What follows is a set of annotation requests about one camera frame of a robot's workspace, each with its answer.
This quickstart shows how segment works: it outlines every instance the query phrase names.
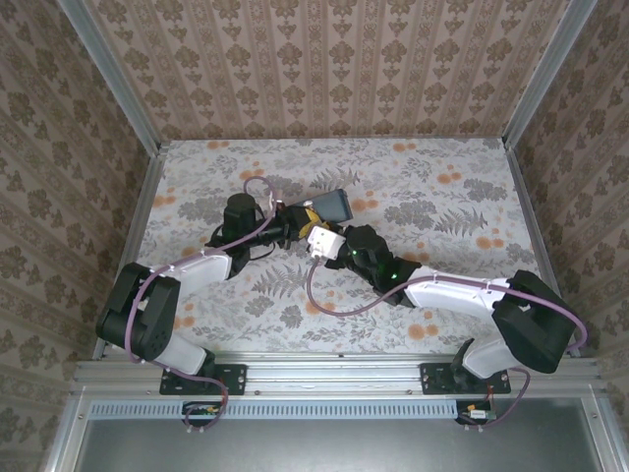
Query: black bracket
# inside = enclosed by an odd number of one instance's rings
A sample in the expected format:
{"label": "black bracket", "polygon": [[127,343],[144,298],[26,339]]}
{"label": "black bracket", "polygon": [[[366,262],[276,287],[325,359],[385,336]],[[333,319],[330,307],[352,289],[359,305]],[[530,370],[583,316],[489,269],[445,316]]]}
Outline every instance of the black bracket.
{"label": "black bracket", "polygon": [[447,362],[429,362],[420,366],[422,392],[424,395],[447,394],[487,394],[489,388],[493,393],[511,393],[511,384],[507,371],[495,373],[488,379],[477,379],[470,374],[466,383],[455,380],[455,374]]}
{"label": "black bracket", "polygon": [[[224,383],[230,395],[244,395],[247,385],[247,365],[215,364],[211,378]],[[164,371],[159,384],[159,394],[178,396],[220,395],[221,390],[220,387],[213,383],[189,381],[172,372]]]}

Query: floral tablecloth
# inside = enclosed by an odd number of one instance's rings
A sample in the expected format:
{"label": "floral tablecloth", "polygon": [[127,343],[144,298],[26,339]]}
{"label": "floral tablecloth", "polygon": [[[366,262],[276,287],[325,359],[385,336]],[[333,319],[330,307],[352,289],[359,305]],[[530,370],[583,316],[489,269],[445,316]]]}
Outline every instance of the floral tablecloth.
{"label": "floral tablecloth", "polygon": [[[370,224],[394,253],[433,268],[479,277],[538,271],[499,139],[174,142],[140,263],[161,266],[199,249],[227,198],[252,175],[269,178],[287,204],[345,189],[352,224]],[[251,188],[261,201],[263,185]],[[175,327],[212,350],[348,353],[451,353],[494,329],[446,310],[385,304],[346,319],[321,314],[305,291],[311,263],[305,242],[277,249],[238,277],[180,300]],[[314,293],[337,311],[374,297],[353,273],[323,267]]]}

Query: cable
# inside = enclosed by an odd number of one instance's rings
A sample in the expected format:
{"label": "cable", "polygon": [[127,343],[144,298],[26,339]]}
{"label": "cable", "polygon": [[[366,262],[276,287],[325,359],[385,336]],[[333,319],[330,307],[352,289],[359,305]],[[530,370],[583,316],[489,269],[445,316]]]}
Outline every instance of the cable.
{"label": "cable", "polygon": [[[247,193],[247,186],[252,180],[261,180],[262,182],[264,182],[270,191],[270,201],[271,202],[275,201],[275,189],[273,188],[273,185],[270,183],[268,179],[257,176],[257,175],[250,177],[249,179],[245,181],[244,191],[246,193]],[[247,236],[243,236],[242,238],[237,239],[236,241],[233,241],[231,243],[225,244],[224,246],[221,246],[220,248],[210,248],[208,251],[205,251],[205,250],[199,251],[198,253],[192,254],[191,256],[180,259],[179,261],[175,263],[172,263],[170,265],[165,265],[164,267],[160,267],[159,269],[154,271],[151,275],[149,275],[146,278],[144,283],[138,289],[136,298],[134,298],[134,302],[131,306],[131,311],[129,312],[129,320],[127,321],[127,329],[125,330],[125,350],[127,351],[127,354],[129,355],[129,359],[131,360],[131,362],[137,364],[142,361],[141,359],[137,358],[131,351],[131,333],[133,331],[133,323],[134,323],[134,320],[136,319],[138,305],[140,304],[140,301],[142,300],[143,295],[146,292],[146,289],[148,288],[148,286],[151,284],[151,282],[155,278],[157,278],[160,274],[168,270],[173,270],[178,266],[183,266],[185,264],[197,261],[199,259],[207,258],[208,256],[211,256],[212,254],[215,254],[219,251],[225,251],[226,249],[233,248],[235,246],[238,246],[241,243],[244,243],[245,241],[249,241],[250,239],[255,238],[260,232],[262,232],[266,228],[266,226],[269,225],[269,223],[273,219],[273,216],[274,216],[273,210],[274,208],[271,205],[268,216],[266,217],[266,220],[264,221],[264,223],[259,228],[257,228],[256,230],[248,234]]]}
{"label": "cable", "polygon": [[273,241],[273,247],[271,248],[270,251],[268,251],[267,253],[262,254],[261,256],[257,256],[256,258],[251,258],[250,261],[259,261],[260,259],[264,259],[264,258],[270,256],[271,254],[273,254],[273,251],[275,251],[275,241]]}
{"label": "cable", "polygon": [[476,421],[472,420],[471,418],[466,418],[465,416],[459,415],[459,417],[467,421],[468,423],[470,423],[470,426],[476,427],[478,430],[489,428],[491,426],[496,426],[496,425],[499,425],[501,422],[503,422],[506,419],[506,417],[509,416],[509,414],[511,414],[513,410],[515,410],[515,407],[518,406],[518,403],[520,403],[520,400],[522,400],[522,397],[526,393],[527,389],[529,388],[529,384],[531,383],[531,374],[526,369],[522,369],[521,367],[512,367],[509,370],[524,374],[526,378],[524,380],[524,385],[522,385],[522,388],[520,389],[520,392],[518,393],[518,396],[515,397],[515,400],[513,400],[513,403],[509,405],[509,408],[507,408],[507,410],[504,413],[502,413],[495,420],[485,423],[484,425],[479,425]]}
{"label": "cable", "polygon": [[216,418],[218,417],[218,414],[216,414],[216,416],[214,416],[213,419],[211,419],[209,421],[209,423],[207,423],[206,425],[203,426],[193,426],[190,424],[190,415],[193,411],[195,410],[201,410],[203,408],[207,408],[208,406],[212,406],[209,403],[205,404],[205,403],[198,403],[196,405],[190,405],[187,409],[186,409],[186,415],[184,416],[184,425],[186,425],[188,427],[188,433],[192,430],[195,431],[199,431],[200,433],[202,433],[206,428],[211,428],[215,423],[216,423]]}
{"label": "cable", "polygon": [[[442,281],[442,282],[456,283],[456,284],[459,284],[459,285],[468,285],[468,286],[471,286],[471,287],[477,287],[477,288],[486,289],[486,290],[495,290],[495,291],[498,291],[498,292],[503,292],[503,293],[512,295],[514,297],[519,297],[519,298],[522,298],[524,300],[528,300],[529,302],[533,302],[533,303],[538,303],[540,305],[544,305],[545,307],[550,308],[551,310],[554,310],[555,312],[563,315],[568,320],[570,320],[572,323],[574,323],[581,331],[581,337],[579,338],[579,340],[576,341],[574,344],[571,344],[570,346],[568,346],[566,348],[566,351],[571,351],[573,349],[578,349],[581,346],[583,346],[586,343],[586,341],[588,340],[588,331],[586,330],[586,327],[583,324],[583,322],[581,322],[581,320],[579,320],[574,314],[570,313],[568,310],[564,309],[563,307],[560,307],[559,305],[556,305],[556,304],[554,304],[552,302],[549,302],[549,301],[547,301],[547,300],[545,300],[543,298],[536,297],[535,295],[530,295],[528,293],[521,292],[519,290],[513,290],[511,288],[502,287],[500,285],[493,285],[493,284],[487,285],[486,283],[483,283],[483,282],[476,282],[474,280],[468,280],[468,279],[459,278],[459,277],[452,277],[452,276],[448,276],[448,275],[437,275],[436,274],[436,275],[426,275],[426,276],[423,276],[423,277],[412,278],[410,280],[407,280],[406,282],[402,282],[399,285],[393,287],[391,290],[389,290],[388,292],[386,292],[383,295],[381,295],[378,299],[376,299],[375,301],[369,303],[368,305],[365,305],[364,307],[358,308],[356,310],[352,310],[351,312],[344,312],[344,313],[333,312],[331,310],[327,310],[327,309],[323,308],[319,303],[316,302],[315,297],[313,296],[313,276],[315,275],[315,270],[318,267],[318,264],[319,264],[319,258],[314,258],[314,264],[311,267],[310,271],[308,272],[308,278],[307,278],[307,281],[306,281],[306,292],[308,293],[308,298],[309,298],[310,302],[313,304],[313,306],[315,308],[320,310],[322,313],[325,313],[327,315],[331,315],[333,317],[345,318],[345,317],[351,317],[351,316],[354,316],[354,315],[359,315],[361,313],[364,313],[367,310],[370,310],[371,308],[375,307],[378,303],[386,300],[388,297],[393,295],[398,290],[400,290],[402,288],[405,288],[405,287],[408,287],[409,285],[412,285],[414,283],[429,282],[429,281]],[[489,426],[495,426],[495,425],[500,424],[502,421],[504,421],[504,419],[518,405],[518,403],[520,402],[520,400],[524,396],[524,393],[527,391],[527,388],[529,387],[529,383],[531,382],[531,374],[529,374],[529,371],[527,371],[526,369],[522,369],[522,368],[519,368],[519,367],[514,367],[511,370],[523,373],[526,376],[526,380],[524,382],[524,386],[522,387],[522,389],[518,393],[518,396],[515,398],[514,402],[511,404],[511,406],[509,406],[509,408],[507,408],[507,410],[502,415],[500,415],[499,418],[495,419],[494,421],[492,421],[490,423],[487,423],[486,425],[484,425],[482,427],[480,425],[477,425],[476,422],[474,422],[471,419],[465,418],[464,416],[461,416],[461,418],[464,418],[469,423],[472,423],[472,426],[476,426],[477,428],[488,428]]]}
{"label": "cable", "polygon": [[[264,221],[264,223],[257,228],[256,230],[254,230],[253,232],[251,232],[250,234],[243,236],[240,239],[237,239],[234,242],[231,242],[229,244],[225,244],[224,246],[221,246],[220,248],[210,248],[208,251],[206,250],[202,250],[199,251],[196,254],[193,254],[191,256],[188,256],[186,258],[183,258],[175,263],[172,263],[170,265],[165,265],[164,267],[161,267],[159,269],[157,269],[156,271],[154,271],[151,275],[149,275],[146,280],[143,282],[143,284],[140,286],[140,288],[138,289],[138,293],[136,294],[136,298],[134,298],[133,304],[131,306],[131,311],[129,312],[129,319],[127,320],[127,327],[125,329],[125,351],[127,351],[127,354],[129,355],[129,359],[131,360],[131,362],[133,362],[134,364],[138,364],[142,361],[142,359],[137,358],[134,353],[131,350],[131,333],[133,331],[133,325],[134,325],[134,321],[136,319],[136,314],[138,312],[138,305],[140,304],[140,301],[143,298],[144,293],[146,292],[146,289],[150,286],[150,284],[152,283],[152,281],[157,278],[160,274],[168,271],[168,270],[173,270],[178,266],[182,266],[188,263],[191,263],[193,261],[202,259],[202,258],[207,258],[209,256],[211,256],[212,254],[215,254],[219,251],[224,251],[226,249],[230,249],[233,248],[235,246],[238,246],[239,244],[244,243],[245,241],[249,241],[252,238],[255,238],[261,231],[263,231],[266,226],[268,226],[271,222],[271,220],[273,219],[273,217],[275,216],[275,189],[273,188],[273,185],[271,184],[271,182],[264,178],[264,177],[260,177],[260,176],[253,176],[250,177],[249,179],[247,179],[245,181],[245,183],[243,184],[243,190],[245,193],[247,193],[247,187],[248,184],[252,181],[252,180],[260,180],[262,182],[264,182],[264,184],[266,184],[266,186],[268,187],[269,190],[269,211],[268,211],[268,216],[266,217],[266,220]],[[223,402],[222,402],[222,406],[220,408],[220,410],[218,411],[218,413],[216,414],[216,416],[214,417],[213,420],[211,420],[208,424],[207,427],[210,428],[211,426],[213,426],[214,424],[216,424],[216,421],[218,421],[218,419],[222,416],[222,414],[224,413],[225,409],[227,408],[227,402],[228,402],[228,398],[229,398],[229,393],[227,391],[227,387],[225,386],[224,383],[219,382],[215,379],[211,379],[209,377],[197,377],[197,376],[191,376],[188,374],[184,374],[181,371],[178,371],[176,369],[171,369],[168,366],[165,366],[159,362],[153,361],[153,364],[155,364],[156,366],[161,367],[162,369],[167,369],[170,370],[170,372],[174,373],[175,375],[183,378],[183,379],[187,379],[189,381],[196,381],[196,382],[205,382],[205,383],[210,383],[210,384],[215,384],[217,385],[220,389],[221,392],[223,393]]]}
{"label": "cable", "polygon": [[500,285],[487,284],[486,282],[477,282],[477,281],[468,280],[465,278],[453,277],[450,275],[435,274],[435,275],[425,275],[423,277],[412,278],[410,280],[407,280],[406,282],[402,282],[399,285],[396,285],[395,287],[390,289],[388,292],[381,295],[378,299],[369,303],[368,305],[365,305],[364,307],[357,308],[356,310],[352,310],[351,312],[343,312],[343,313],[333,312],[331,310],[327,310],[326,308],[323,308],[315,300],[315,297],[313,296],[313,276],[315,275],[315,270],[318,267],[318,264],[319,264],[319,257],[314,258],[314,264],[311,267],[310,271],[308,272],[308,278],[306,280],[306,293],[308,294],[308,299],[310,300],[310,302],[313,304],[315,308],[317,308],[322,313],[331,315],[332,317],[345,318],[345,317],[353,317],[354,315],[360,315],[361,313],[364,313],[367,310],[370,310],[371,308],[375,307],[377,304],[383,302],[384,300],[386,300],[388,297],[393,295],[398,290],[402,288],[406,288],[409,285],[413,285],[414,283],[440,281],[440,282],[456,283],[458,285],[467,285],[470,287],[481,288],[488,291],[495,290],[497,292],[503,292],[508,295],[512,295],[514,297],[528,300],[529,302],[537,303],[539,305],[544,305],[545,307],[550,308],[551,310],[554,310],[555,312],[559,313],[560,315],[563,315],[572,323],[574,323],[576,327],[581,331],[581,336],[579,340],[575,341],[574,344],[571,344],[568,347],[566,347],[566,351],[579,349],[588,340],[588,330],[586,329],[583,322],[579,320],[576,317],[576,315],[570,313],[568,310],[566,310],[563,307],[560,307],[559,305],[555,303],[549,302],[548,300],[545,300],[544,298],[536,297],[535,295],[530,295],[528,293],[521,292],[519,290],[514,290],[512,288],[502,287]]}
{"label": "cable", "polygon": [[490,397],[493,395],[492,390],[491,390],[491,385],[489,384],[489,382],[487,382],[487,395],[485,395],[485,398],[483,398],[483,400],[481,400],[479,403],[473,403],[471,405],[468,405],[467,408],[464,408],[462,410],[459,410],[459,414],[463,413],[464,411],[466,411],[467,409],[470,408],[470,406],[473,406],[474,408],[478,408],[481,405],[484,405],[485,403],[487,403],[488,401],[491,402]]}

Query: connector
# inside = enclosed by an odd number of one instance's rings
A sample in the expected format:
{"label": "connector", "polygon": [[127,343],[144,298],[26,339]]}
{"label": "connector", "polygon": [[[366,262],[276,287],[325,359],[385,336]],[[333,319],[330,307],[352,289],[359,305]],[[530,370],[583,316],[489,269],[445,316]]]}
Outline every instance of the connector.
{"label": "connector", "polygon": [[345,238],[329,229],[315,226],[308,235],[309,251],[312,258],[320,257],[336,260]]}
{"label": "connector", "polygon": [[496,415],[493,410],[470,410],[470,418],[473,420],[495,420]]}

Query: metal extrusion bar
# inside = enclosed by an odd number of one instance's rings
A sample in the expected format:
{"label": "metal extrusion bar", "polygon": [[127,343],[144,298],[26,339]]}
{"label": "metal extrusion bar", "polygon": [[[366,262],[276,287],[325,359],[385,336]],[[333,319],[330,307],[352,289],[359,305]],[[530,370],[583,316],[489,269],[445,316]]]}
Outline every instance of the metal extrusion bar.
{"label": "metal extrusion bar", "polygon": [[552,271],[550,258],[548,257],[548,252],[543,243],[542,232],[540,231],[538,220],[535,217],[533,204],[529,198],[529,193],[527,192],[527,187],[524,182],[522,171],[520,170],[520,164],[518,164],[515,150],[512,147],[509,147],[506,150],[506,153],[507,162],[509,163],[511,175],[513,176],[513,182],[515,184],[515,190],[518,194],[518,198],[520,199],[520,207],[522,208],[524,221],[527,225],[527,229],[529,230],[535,259],[538,262],[538,267],[540,268],[540,277],[557,295],[560,296],[561,292],[559,291],[559,285],[557,284],[557,279]]}
{"label": "metal extrusion bar", "polygon": [[[185,400],[94,400],[89,420],[182,420]],[[230,401],[225,420],[419,420],[455,419],[455,400],[260,400]],[[191,419],[207,418],[190,415]]]}
{"label": "metal extrusion bar", "polygon": [[[127,242],[125,243],[125,248],[123,249],[122,256],[120,257],[120,263],[118,264],[116,276],[118,276],[122,267],[128,263],[132,263],[138,257],[144,231],[146,230],[146,224],[148,223],[148,217],[150,215],[150,208],[155,198],[155,194],[157,193],[157,186],[159,185],[159,179],[161,178],[169,146],[169,143],[162,146],[159,149],[159,155],[157,158],[151,159],[148,162],[142,190],[140,192],[140,197],[138,198],[138,205],[136,206],[134,217],[131,220],[129,234],[127,235]],[[100,359],[104,349],[105,341],[98,338],[91,358],[94,360]]]}
{"label": "metal extrusion bar", "polygon": [[149,157],[153,159],[157,155],[159,132],[151,123],[144,111],[142,101],[134,93],[123,68],[116,61],[96,21],[91,17],[86,2],[60,0],[59,3],[81,38],[81,42],[86,46],[89,57],[98,67],[100,74],[116,97],[116,101],[125,112],[138,139]]}
{"label": "metal extrusion bar", "polygon": [[529,121],[540,106],[550,84],[596,5],[597,0],[578,0],[568,5],[504,131],[503,140],[508,146],[515,147],[520,141]]}
{"label": "metal extrusion bar", "polygon": [[581,401],[602,470],[605,472],[629,470],[627,449],[620,436],[609,400],[591,395]]}
{"label": "metal extrusion bar", "polygon": [[[93,399],[146,399],[157,395],[161,370],[129,363],[124,354],[108,351],[100,362],[83,362],[75,372],[71,395]],[[247,364],[244,397],[257,399],[408,399],[409,397],[466,399],[478,395],[424,396],[419,366],[425,362],[449,362],[445,355],[369,355],[339,357],[326,354],[220,353],[217,363]],[[517,395],[524,376],[511,374],[512,393]],[[530,398],[578,397],[602,393],[595,360],[566,358],[553,375],[533,373],[527,392]],[[190,396],[186,400],[210,399]]]}

